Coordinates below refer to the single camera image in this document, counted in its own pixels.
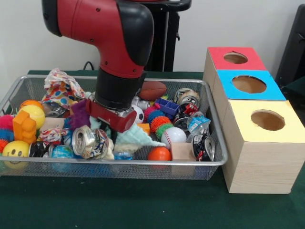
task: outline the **soccer ball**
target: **soccer ball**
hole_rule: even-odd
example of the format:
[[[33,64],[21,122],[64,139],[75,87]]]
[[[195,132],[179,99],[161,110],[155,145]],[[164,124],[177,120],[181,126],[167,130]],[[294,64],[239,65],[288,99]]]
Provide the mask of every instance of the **soccer ball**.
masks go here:
[[[132,108],[136,111],[137,117],[135,118],[135,123],[142,123],[144,120],[143,110],[136,105],[132,105]]]

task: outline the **box stack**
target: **box stack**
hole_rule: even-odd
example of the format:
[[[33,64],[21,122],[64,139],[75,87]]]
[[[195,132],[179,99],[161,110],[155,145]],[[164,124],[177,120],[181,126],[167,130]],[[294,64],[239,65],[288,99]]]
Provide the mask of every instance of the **box stack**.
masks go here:
[[[290,193],[305,161],[305,128],[253,48],[208,48],[203,80],[227,143],[230,193]]]

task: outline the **orange toy block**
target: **orange toy block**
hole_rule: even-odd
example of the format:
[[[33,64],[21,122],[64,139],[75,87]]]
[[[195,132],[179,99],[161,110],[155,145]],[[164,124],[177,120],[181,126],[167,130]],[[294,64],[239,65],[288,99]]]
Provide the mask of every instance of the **orange toy block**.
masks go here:
[[[145,132],[145,133],[147,133],[147,135],[149,136],[149,134],[150,134],[150,127],[149,127],[149,124],[148,123],[138,123],[137,124],[139,127],[141,127],[142,129],[143,129],[143,131]]]
[[[13,130],[15,141],[20,140],[29,145],[36,142],[36,122],[30,118],[29,113],[19,111],[13,119]]]

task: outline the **white wall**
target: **white wall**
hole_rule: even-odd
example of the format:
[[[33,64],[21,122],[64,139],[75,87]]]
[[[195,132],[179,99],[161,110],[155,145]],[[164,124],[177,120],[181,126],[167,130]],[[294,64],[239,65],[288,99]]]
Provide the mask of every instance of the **white wall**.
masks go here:
[[[208,46],[252,46],[276,75],[303,0],[193,0],[181,12],[175,71],[203,71]]]
[[[174,70],[203,71],[208,46],[253,46],[276,74],[302,0],[193,0],[181,12]],[[45,28],[40,0],[0,1],[0,98],[30,69],[98,67],[95,47],[58,38]]]

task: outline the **wire mesh basket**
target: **wire mesh basket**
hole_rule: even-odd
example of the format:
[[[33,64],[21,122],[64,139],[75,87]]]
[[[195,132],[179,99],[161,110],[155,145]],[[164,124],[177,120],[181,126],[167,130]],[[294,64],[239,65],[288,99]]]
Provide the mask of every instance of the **wire mesh basket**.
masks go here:
[[[1,115],[16,110],[25,100],[40,101],[46,93],[44,79],[43,75],[26,75],[17,79],[0,103]],[[95,90],[96,77],[75,76],[75,79],[84,91]],[[152,147],[146,146],[137,151],[131,161],[1,156],[0,175],[209,180],[216,169],[227,161],[226,145],[209,86],[200,80],[146,80],[163,82],[169,99],[180,88],[191,88],[200,94],[200,111],[212,121],[210,132],[215,141],[213,162],[148,161]]]

